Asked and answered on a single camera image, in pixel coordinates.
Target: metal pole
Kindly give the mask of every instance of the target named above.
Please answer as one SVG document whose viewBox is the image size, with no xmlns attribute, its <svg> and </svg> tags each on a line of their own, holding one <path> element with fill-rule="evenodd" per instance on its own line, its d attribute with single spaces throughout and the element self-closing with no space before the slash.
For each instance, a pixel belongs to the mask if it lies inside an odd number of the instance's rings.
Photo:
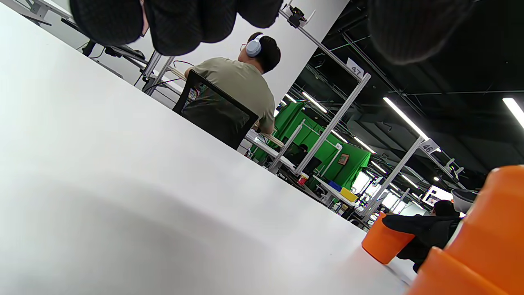
<svg viewBox="0 0 524 295">
<path fill-rule="evenodd" d="M 397 206 L 400 205 L 400 202 L 404 201 L 404 198 L 408 195 L 408 193 L 409 193 L 410 190 L 411 190 L 411 189 L 408 188 L 408 189 L 406 190 L 406 192 L 402 195 L 402 197 L 401 197 L 400 199 L 398 199 L 398 201 L 395 202 L 395 204 L 393 205 L 393 209 L 391 209 L 391 211 L 393 211 L 393 212 L 395 211 L 395 209 L 397 208 Z"/>
<path fill-rule="evenodd" d="M 289 19 L 289 15 L 287 15 L 284 10 L 280 10 L 279 13 L 282 15 L 282 16 L 285 16 L 286 17 L 286 20 Z M 337 64 L 339 64 L 344 70 L 346 70 L 348 73 L 351 74 L 351 76 L 353 76 L 353 78 L 355 78 L 358 82 L 362 82 L 364 79 L 357 76 L 357 74 L 352 71 L 343 61 L 341 61 L 335 54 L 333 54 L 327 47 L 325 47 L 322 43 L 318 42 L 315 37 L 311 36 L 311 34 L 306 31 L 304 28 L 302 28 L 301 26 L 298 26 L 297 29 L 299 31 L 301 31 L 306 37 L 308 37 L 311 41 L 313 41 L 313 43 L 315 43 L 315 45 L 317 45 L 327 56 L 331 57 Z"/>
<path fill-rule="evenodd" d="M 322 172 L 322 175 L 320 175 L 320 177 L 323 177 L 324 174 L 326 173 L 326 171 L 329 169 L 329 167 L 331 167 L 331 164 L 333 164 L 333 162 L 335 161 L 335 159 L 339 156 L 340 152 L 342 152 L 342 149 L 336 149 L 337 152 L 336 152 L 336 155 L 331 159 L 331 162 L 329 162 L 329 164 L 327 165 L 326 169 L 324 170 L 324 172 Z"/>
<path fill-rule="evenodd" d="M 291 144 L 293 143 L 293 140 L 297 137 L 298 133 L 302 129 L 304 122 L 305 122 L 305 119 L 302 120 L 302 123 L 300 123 L 297 126 L 297 128 L 295 129 L 291 137 L 288 139 L 286 144 L 284 144 L 284 147 L 280 150 L 280 153 L 278 153 L 278 155 L 273 159 L 273 163 L 271 163 L 271 165 L 267 169 L 269 172 L 276 173 L 276 168 L 277 168 L 278 162 L 280 161 L 280 158 L 282 158 L 286 150 L 289 148 L 289 146 L 291 146 Z"/>
<path fill-rule="evenodd" d="M 304 170 L 305 166 L 309 163 L 309 161 L 315 156 L 315 153 L 319 150 L 320 146 L 326 138 L 328 138 L 328 135 L 331 133 L 331 130 L 335 128 L 335 126 L 338 124 L 342 116 L 347 112 L 347 110 L 350 108 L 351 104 L 355 99 L 357 98 L 358 94 L 362 91 L 364 86 L 366 86 L 366 83 L 371 78 L 371 75 L 369 73 L 366 73 L 364 75 L 364 80 L 362 80 L 361 83 L 355 87 L 355 90 L 350 94 L 350 96 L 346 99 L 342 107 L 339 109 L 339 111 L 336 113 L 336 115 L 333 117 L 333 120 L 327 125 L 326 129 L 324 130 L 324 133 L 322 133 L 319 137 L 319 139 L 316 141 L 315 145 L 311 148 L 310 152 L 305 156 L 304 160 L 300 165 L 298 165 L 297 169 L 295 170 L 295 174 L 300 174 L 302 170 Z"/>
<path fill-rule="evenodd" d="M 428 152 L 426 152 L 423 148 L 421 148 L 421 150 L 426 153 L 426 155 L 428 155 L 429 159 L 433 161 L 433 163 L 435 163 L 435 165 L 437 165 L 440 170 L 444 171 L 445 174 L 447 174 L 451 179 L 455 179 L 455 176 L 451 174 L 451 172 L 449 172 L 446 168 L 444 168 L 444 166 L 442 166 L 442 164 L 439 163 L 439 161 L 437 161 L 435 158 L 433 158 L 433 156 L 431 154 L 429 154 Z M 460 182 L 457 181 L 457 185 L 462 188 L 462 189 L 466 189 L 466 187 L 464 185 L 462 185 Z"/>
<path fill-rule="evenodd" d="M 382 185 L 382 187 L 380 187 L 380 189 L 375 193 L 375 196 L 381 196 L 382 195 L 382 193 L 388 188 L 388 186 L 391 184 L 391 182 L 397 176 L 397 174 L 400 172 L 400 170 L 402 170 L 402 168 L 408 162 L 409 158 L 411 158 L 411 156 L 413 154 L 415 154 L 415 152 L 417 151 L 419 145 L 422 142 L 424 142 L 424 138 L 422 136 L 420 136 L 417 140 L 415 140 L 415 143 L 411 146 L 411 148 L 405 154 L 405 156 L 402 158 L 402 160 L 400 160 L 400 162 L 395 167 L 395 169 L 393 169 L 391 174 L 389 174 L 388 178 L 384 181 L 384 184 Z M 363 220 L 364 221 L 369 220 L 369 218 L 371 217 L 373 212 L 378 208 L 378 205 L 380 205 L 380 202 L 378 201 L 378 199 L 379 198 L 377 198 L 377 200 L 375 200 L 374 202 L 370 202 L 367 205 L 366 209 L 364 209 L 364 211 L 363 211 L 363 216 L 364 216 Z"/>
<path fill-rule="evenodd" d="M 145 94 L 147 94 L 149 96 L 153 95 L 153 92 L 155 92 L 155 89 L 156 89 L 156 84 L 162 82 L 162 77 L 164 76 L 164 74 L 168 70 L 169 65 L 173 62 L 173 60 L 174 60 L 174 56 L 170 56 L 167 59 L 166 63 L 162 67 L 162 69 L 160 69 L 160 72 L 158 73 L 158 77 L 153 81 L 153 86 L 149 87 L 146 91 L 144 91 Z"/>
<path fill-rule="evenodd" d="M 153 70 L 157 66 L 157 64 L 160 61 L 161 57 L 162 57 L 162 55 L 160 53 L 158 53 L 156 50 L 153 51 L 153 54 L 149 58 L 149 61 L 147 62 L 146 67 L 142 71 L 142 76 L 144 76 L 144 77 L 151 76 L 151 74 L 153 73 Z"/>
</svg>

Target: chair backrest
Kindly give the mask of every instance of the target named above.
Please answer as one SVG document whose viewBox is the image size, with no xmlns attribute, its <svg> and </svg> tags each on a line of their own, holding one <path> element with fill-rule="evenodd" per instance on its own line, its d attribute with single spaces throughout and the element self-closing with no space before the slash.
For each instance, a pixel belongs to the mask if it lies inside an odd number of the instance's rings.
<svg viewBox="0 0 524 295">
<path fill-rule="evenodd" d="M 173 111 L 237 149 L 258 116 L 191 70 Z"/>
</svg>

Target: orange object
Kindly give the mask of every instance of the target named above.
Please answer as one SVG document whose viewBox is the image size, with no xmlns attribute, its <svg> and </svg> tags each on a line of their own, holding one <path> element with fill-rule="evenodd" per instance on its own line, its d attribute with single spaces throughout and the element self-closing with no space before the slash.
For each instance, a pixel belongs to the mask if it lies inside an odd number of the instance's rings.
<svg viewBox="0 0 524 295">
<path fill-rule="evenodd" d="M 388 264 L 415 237 L 387 228 L 380 215 L 362 241 L 362 248 L 382 264 Z"/>
<path fill-rule="evenodd" d="M 428 292 L 437 283 L 446 295 L 522 294 L 524 215 L 508 208 L 523 206 L 524 166 L 494 169 L 454 239 L 444 251 L 431 251 L 409 294 L 437 294 Z"/>
<path fill-rule="evenodd" d="M 439 248 L 433 248 L 406 295 L 507 295 Z"/>
</svg>

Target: white headphones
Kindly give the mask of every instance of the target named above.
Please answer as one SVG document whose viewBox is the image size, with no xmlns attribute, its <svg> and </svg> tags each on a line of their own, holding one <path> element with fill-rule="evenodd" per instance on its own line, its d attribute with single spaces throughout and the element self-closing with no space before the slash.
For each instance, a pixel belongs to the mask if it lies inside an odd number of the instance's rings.
<svg viewBox="0 0 524 295">
<path fill-rule="evenodd" d="M 262 51 L 262 44 L 260 44 L 260 39 L 264 34 L 258 35 L 255 39 L 249 41 L 246 45 L 246 53 L 249 57 L 256 57 Z"/>
</svg>

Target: green backdrop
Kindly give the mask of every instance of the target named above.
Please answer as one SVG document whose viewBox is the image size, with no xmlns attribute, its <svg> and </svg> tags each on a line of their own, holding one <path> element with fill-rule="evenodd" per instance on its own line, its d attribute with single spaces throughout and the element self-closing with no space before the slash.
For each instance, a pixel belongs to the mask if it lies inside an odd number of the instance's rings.
<svg viewBox="0 0 524 295">
<path fill-rule="evenodd" d="M 319 133 L 319 131 L 324 131 L 322 126 L 315 123 L 302 112 L 302 107 L 303 103 L 290 103 L 280 110 L 280 113 L 275 118 L 275 128 L 277 129 L 277 132 L 275 133 L 276 138 L 280 140 L 283 140 L 284 138 L 290 138 L 302 120 L 305 120 L 306 125 L 311 127 L 315 132 Z M 298 145 L 305 144 L 309 149 L 311 149 L 315 145 L 318 138 L 319 136 L 309 128 L 303 127 L 295 138 L 294 143 Z M 335 159 L 333 164 L 331 164 L 330 168 L 326 171 L 324 178 L 328 182 L 334 181 L 338 185 L 351 190 L 351 187 L 355 182 L 358 173 L 362 170 L 362 167 L 367 167 L 371 154 L 350 144 L 343 143 L 333 134 L 329 134 L 327 136 L 327 140 L 333 144 L 341 144 L 342 151 Z M 322 161 L 322 164 L 319 165 L 318 169 L 323 171 L 325 167 L 329 165 L 329 162 L 336 153 L 337 150 L 334 146 L 324 142 L 315 154 L 315 157 Z M 342 154 L 347 154 L 350 156 L 345 165 L 338 163 Z M 260 150 L 255 153 L 255 158 L 258 160 L 261 160 L 265 156 L 266 153 Z M 308 181 L 308 186 L 312 189 L 315 187 L 315 184 L 316 181 L 313 179 Z"/>
</svg>

